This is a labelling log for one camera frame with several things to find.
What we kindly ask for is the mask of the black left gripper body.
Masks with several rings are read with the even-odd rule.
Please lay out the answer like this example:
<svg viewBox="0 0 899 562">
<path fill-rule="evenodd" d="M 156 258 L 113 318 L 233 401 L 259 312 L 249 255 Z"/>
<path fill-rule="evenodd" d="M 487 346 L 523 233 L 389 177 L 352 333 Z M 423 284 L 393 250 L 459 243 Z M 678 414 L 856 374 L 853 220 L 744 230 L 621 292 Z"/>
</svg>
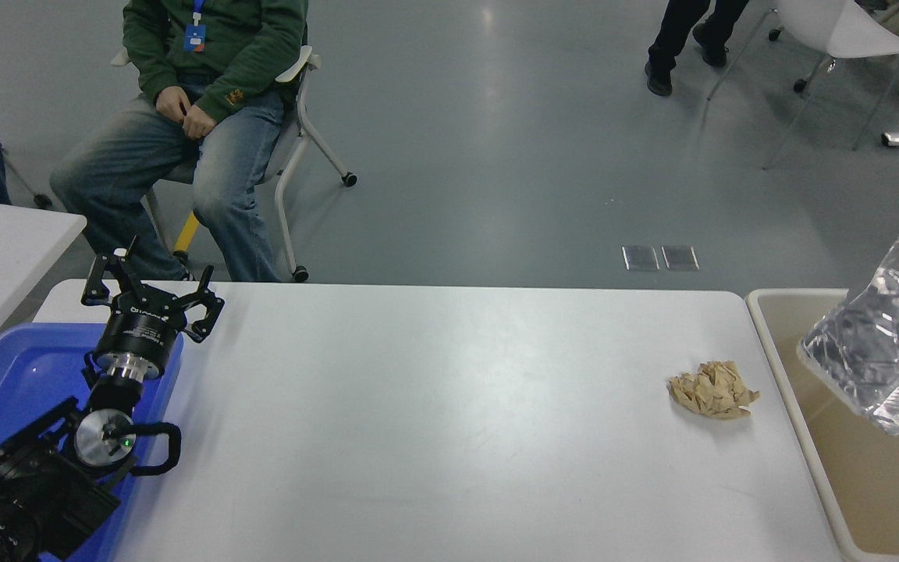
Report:
<svg viewBox="0 0 899 562">
<path fill-rule="evenodd" d="M 179 332 L 184 328 L 182 313 L 154 313 L 132 297 L 118 297 L 111 303 L 111 315 L 93 351 L 97 366 L 107 367 L 118 356 L 132 354 L 164 369 L 172 355 Z"/>
</svg>

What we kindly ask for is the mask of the person's left hand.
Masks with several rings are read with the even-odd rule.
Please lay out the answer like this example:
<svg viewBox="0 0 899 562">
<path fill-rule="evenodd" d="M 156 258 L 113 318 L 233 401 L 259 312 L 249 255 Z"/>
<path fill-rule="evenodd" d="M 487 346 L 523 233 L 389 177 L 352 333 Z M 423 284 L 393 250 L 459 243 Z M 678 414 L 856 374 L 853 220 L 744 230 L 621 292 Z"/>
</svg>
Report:
<svg viewBox="0 0 899 562">
<path fill-rule="evenodd" d="M 207 114 L 202 108 L 192 105 L 189 108 L 182 106 L 182 128 L 186 139 L 200 141 L 210 134 L 218 122 Z"/>
</svg>

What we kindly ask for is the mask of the person's right hand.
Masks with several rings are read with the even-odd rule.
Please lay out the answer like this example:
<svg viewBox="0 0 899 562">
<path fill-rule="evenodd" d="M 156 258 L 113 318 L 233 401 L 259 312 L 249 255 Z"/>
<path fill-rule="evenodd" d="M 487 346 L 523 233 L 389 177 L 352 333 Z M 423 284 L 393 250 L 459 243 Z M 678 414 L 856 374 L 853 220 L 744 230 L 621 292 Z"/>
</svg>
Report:
<svg viewBox="0 0 899 562">
<path fill-rule="evenodd" d="M 183 123 L 192 103 L 181 86 L 165 87 L 155 100 L 155 108 L 167 119 L 175 123 Z"/>
</svg>

